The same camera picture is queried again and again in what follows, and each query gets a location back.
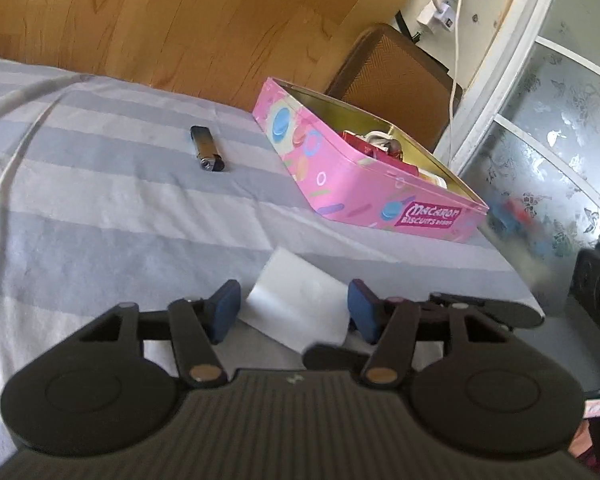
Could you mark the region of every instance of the brown woven cushion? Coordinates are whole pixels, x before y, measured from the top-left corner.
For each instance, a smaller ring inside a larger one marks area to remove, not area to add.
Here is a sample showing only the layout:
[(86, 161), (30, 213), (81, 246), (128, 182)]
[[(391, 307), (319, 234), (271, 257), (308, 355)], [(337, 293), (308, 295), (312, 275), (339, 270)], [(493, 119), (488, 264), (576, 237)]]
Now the brown woven cushion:
[[(452, 79), (412, 41), (386, 24), (356, 42), (327, 95), (408, 133), (430, 152), (448, 124)], [(456, 105), (462, 89), (456, 89)]]

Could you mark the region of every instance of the black lighter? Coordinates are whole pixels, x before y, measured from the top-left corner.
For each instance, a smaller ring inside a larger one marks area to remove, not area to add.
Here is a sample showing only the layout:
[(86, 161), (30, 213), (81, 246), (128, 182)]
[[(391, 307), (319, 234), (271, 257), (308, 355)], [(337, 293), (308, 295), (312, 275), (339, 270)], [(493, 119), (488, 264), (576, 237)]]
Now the black lighter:
[(200, 161), (200, 168), (206, 171), (224, 170), (224, 160), (218, 154), (218, 148), (209, 128), (205, 126), (191, 127), (191, 140), (196, 146), (196, 155)]

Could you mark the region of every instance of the striped bedsheet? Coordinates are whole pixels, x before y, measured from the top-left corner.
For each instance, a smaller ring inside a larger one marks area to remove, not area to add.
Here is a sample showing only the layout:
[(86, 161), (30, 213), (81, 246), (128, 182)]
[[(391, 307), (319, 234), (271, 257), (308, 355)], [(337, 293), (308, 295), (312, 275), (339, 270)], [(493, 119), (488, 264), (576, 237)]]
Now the striped bedsheet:
[[(226, 172), (199, 169), (193, 124), (211, 129)], [(439, 290), (537, 306), (480, 234), (454, 244), (318, 216), (246, 112), (0, 60), (0, 391), (120, 301), (162, 309), (229, 278), (248, 292), (277, 246), (381, 296)], [(240, 322), (217, 350), (229, 370), (300, 366)], [(148, 354), (173, 366), (167, 346)], [(12, 451), (0, 421), (0, 462)]]

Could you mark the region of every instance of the wooden panel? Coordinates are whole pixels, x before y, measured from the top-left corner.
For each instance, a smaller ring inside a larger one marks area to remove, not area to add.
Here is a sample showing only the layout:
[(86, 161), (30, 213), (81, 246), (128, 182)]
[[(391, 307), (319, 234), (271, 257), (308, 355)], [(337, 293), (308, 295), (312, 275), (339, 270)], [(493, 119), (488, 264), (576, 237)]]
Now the wooden panel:
[(323, 91), (406, 0), (0, 0), (0, 56), (249, 110), (269, 75)]

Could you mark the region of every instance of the macaron biscuits box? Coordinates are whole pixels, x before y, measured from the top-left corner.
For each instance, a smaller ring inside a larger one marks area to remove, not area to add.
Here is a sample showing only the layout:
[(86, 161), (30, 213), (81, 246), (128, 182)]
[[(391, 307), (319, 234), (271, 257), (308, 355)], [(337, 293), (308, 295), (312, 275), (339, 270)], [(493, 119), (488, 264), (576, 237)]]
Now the macaron biscuits box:
[[(272, 78), (253, 109), (311, 207), (325, 218), (454, 242), (467, 240), (488, 206), (427, 150), (391, 123)], [(339, 133), (384, 132), (402, 160), (442, 177), (446, 188), (371, 158)]]

